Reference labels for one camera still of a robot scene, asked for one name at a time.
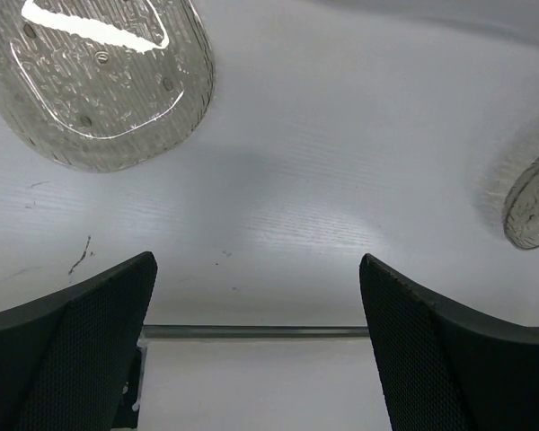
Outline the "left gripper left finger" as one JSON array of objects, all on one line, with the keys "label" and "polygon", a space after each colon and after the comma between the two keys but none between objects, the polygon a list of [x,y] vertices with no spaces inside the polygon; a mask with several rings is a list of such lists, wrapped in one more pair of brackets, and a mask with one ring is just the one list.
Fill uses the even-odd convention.
[{"label": "left gripper left finger", "polygon": [[0,312],[0,430],[109,430],[157,263],[145,251]]}]

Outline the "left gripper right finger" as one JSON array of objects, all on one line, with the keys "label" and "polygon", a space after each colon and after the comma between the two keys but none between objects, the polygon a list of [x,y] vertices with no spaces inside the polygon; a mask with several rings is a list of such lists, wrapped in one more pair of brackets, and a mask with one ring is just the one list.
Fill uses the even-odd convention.
[{"label": "left gripper right finger", "polygon": [[394,430],[539,430],[539,327],[478,312],[371,254],[359,282]]}]

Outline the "clear glass plate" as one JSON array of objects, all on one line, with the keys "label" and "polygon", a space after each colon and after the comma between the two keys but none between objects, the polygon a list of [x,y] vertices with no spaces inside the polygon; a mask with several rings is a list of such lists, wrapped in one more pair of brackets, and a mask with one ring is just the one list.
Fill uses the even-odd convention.
[{"label": "clear glass plate", "polygon": [[517,178],[504,202],[503,233],[517,249],[539,248],[539,156]]},{"label": "clear glass plate", "polygon": [[190,1],[0,1],[0,116],[52,162],[116,172],[165,153],[215,79]]}]

